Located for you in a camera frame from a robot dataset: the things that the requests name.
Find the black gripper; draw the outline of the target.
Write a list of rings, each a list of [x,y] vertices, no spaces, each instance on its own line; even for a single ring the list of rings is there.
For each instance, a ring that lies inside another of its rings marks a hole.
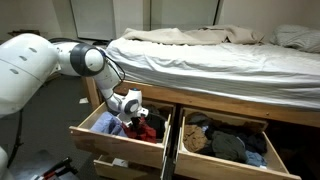
[[[138,117],[132,117],[131,121],[132,121],[132,129],[134,131],[139,130],[141,127],[140,119]]]

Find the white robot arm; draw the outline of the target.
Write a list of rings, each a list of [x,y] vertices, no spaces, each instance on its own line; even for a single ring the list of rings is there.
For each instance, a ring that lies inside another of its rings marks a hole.
[[[22,110],[55,72],[93,78],[108,107],[118,113],[116,119],[124,125],[133,117],[148,114],[139,90],[125,96],[114,92],[123,81],[120,75],[124,70],[103,48],[67,40],[52,42],[24,33],[0,45],[0,117]]]

